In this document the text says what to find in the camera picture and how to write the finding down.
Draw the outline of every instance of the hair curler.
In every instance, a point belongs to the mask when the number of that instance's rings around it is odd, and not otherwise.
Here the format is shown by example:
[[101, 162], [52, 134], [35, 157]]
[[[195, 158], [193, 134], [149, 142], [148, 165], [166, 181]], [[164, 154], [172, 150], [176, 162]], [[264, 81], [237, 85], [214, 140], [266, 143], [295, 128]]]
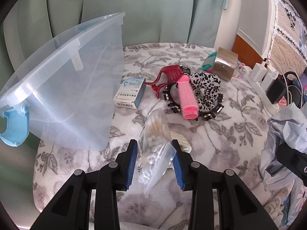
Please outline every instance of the hair curler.
[[198, 105], [190, 85], [188, 75], [183, 75], [178, 81], [178, 92], [180, 97], [181, 112], [185, 119], [198, 117]]

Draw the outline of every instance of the plastic storage bin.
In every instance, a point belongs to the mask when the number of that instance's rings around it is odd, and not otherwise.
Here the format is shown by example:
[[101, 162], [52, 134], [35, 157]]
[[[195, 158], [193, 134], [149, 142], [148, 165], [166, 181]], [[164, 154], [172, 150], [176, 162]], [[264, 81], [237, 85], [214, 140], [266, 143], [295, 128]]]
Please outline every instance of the plastic storage bin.
[[0, 92], [0, 115], [8, 118], [0, 134], [5, 143], [18, 146], [30, 130], [61, 147], [106, 148], [113, 97], [124, 69], [124, 16], [112, 14], [70, 28], [17, 69]]

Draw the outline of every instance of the silver screw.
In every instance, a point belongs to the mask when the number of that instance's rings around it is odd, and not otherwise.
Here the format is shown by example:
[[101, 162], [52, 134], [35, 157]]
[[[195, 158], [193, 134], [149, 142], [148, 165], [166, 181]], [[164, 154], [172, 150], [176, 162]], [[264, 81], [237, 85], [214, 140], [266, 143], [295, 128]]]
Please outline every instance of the silver screw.
[[83, 173], [83, 170], [81, 170], [81, 169], [76, 169], [76, 170], [74, 171], [74, 175], [75, 175], [75, 176], [80, 176], [80, 175], [82, 175], [82, 173]]
[[233, 170], [226, 170], [226, 175], [233, 176], [234, 171]]
[[116, 168], [118, 166], [118, 163], [117, 162], [111, 162], [109, 163], [109, 167], [110, 168]]
[[198, 167], [200, 166], [200, 164], [199, 164], [199, 162], [192, 162], [192, 163], [191, 163], [191, 166], [192, 166], [193, 168], [198, 168]]

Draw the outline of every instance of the floral tablecloth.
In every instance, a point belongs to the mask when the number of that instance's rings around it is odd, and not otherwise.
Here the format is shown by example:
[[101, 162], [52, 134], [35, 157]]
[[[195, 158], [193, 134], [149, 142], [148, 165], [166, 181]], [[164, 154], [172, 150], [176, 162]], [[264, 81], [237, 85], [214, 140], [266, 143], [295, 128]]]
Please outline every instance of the floral tablecloth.
[[[124, 47], [125, 70], [123, 80], [146, 77], [154, 80], [165, 65], [184, 65], [191, 71], [201, 70], [204, 59], [214, 49], [191, 44], [154, 43]], [[138, 139], [146, 118], [156, 108], [163, 108], [171, 131], [185, 136], [193, 150], [195, 161], [209, 169], [233, 169], [263, 204], [277, 226], [280, 225], [282, 203], [291, 186], [278, 191], [266, 191], [261, 181], [258, 164], [267, 138], [267, 119], [270, 117], [256, 92], [243, 78], [222, 80], [221, 93], [225, 108], [207, 122], [185, 120], [174, 114], [167, 102], [155, 97], [147, 86], [139, 109], [116, 108], [110, 131], [109, 145], [104, 151], [83, 151], [51, 146], [40, 142], [33, 176], [33, 196], [42, 211], [73, 171], [99, 170], [125, 151], [130, 139]], [[92, 195], [90, 222], [93, 222], [95, 191]], [[127, 192], [117, 192], [119, 220], [158, 229], [187, 229], [191, 207], [191, 192], [182, 192], [175, 173], [168, 169], [145, 199], [142, 186], [134, 175]], [[214, 196], [215, 224], [218, 228], [217, 196]]]

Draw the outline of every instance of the teal elastic cord bundle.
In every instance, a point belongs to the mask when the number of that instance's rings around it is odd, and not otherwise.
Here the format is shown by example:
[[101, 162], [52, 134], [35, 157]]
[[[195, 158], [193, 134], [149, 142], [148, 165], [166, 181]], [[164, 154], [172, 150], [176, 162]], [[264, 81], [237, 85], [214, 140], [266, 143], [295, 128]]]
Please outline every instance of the teal elastic cord bundle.
[[204, 61], [203, 65], [201, 66], [201, 69], [203, 71], [206, 71], [210, 68], [213, 67], [213, 64], [215, 62], [215, 57], [217, 55], [217, 52], [213, 52], [212, 54], [210, 54]]

